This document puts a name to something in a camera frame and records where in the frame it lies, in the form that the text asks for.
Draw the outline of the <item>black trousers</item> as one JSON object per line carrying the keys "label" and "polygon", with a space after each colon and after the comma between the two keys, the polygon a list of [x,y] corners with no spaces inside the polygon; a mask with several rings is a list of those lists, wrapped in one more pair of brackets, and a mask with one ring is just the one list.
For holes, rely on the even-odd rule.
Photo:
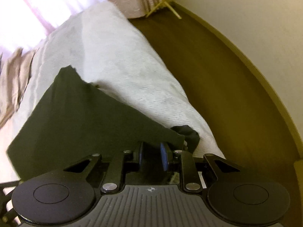
{"label": "black trousers", "polygon": [[171,150],[195,151],[200,137],[190,126],[166,128],[140,111],[84,82],[71,66],[61,68],[7,155],[21,180],[28,180],[78,160],[147,143],[150,153],[162,143]]}

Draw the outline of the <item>folded beige blanket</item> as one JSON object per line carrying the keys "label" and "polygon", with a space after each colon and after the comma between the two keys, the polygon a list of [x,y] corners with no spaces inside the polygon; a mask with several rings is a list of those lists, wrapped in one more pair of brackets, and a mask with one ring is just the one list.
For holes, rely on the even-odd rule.
{"label": "folded beige blanket", "polygon": [[31,63],[35,50],[23,54],[23,48],[4,61],[1,71],[1,127],[19,109],[30,79]]}

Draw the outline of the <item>wooden stand legs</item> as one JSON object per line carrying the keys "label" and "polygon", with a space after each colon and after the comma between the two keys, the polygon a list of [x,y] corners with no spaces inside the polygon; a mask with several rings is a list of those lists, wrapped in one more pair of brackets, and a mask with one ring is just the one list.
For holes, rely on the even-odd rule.
{"label": "wooden stand legs", "polygon": [[178,19],[182,19],[180,14],[167,2],[167,1],[162,1],[159,2],[156,6],[154,6],[148,13],[145,15],[145,18],[150,17],[153,13],[160,9],[167,8],[169,11],[171,11]]}

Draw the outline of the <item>pink curtain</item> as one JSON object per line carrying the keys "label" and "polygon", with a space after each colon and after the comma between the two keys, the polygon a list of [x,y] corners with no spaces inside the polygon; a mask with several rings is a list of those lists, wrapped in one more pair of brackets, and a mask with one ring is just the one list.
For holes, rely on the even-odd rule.
{"label": "pink curtain", "polygon": [[1,0],[1,55],[34,48],[71,16],[110,1],[129,19],[148,14],[162,0]]}

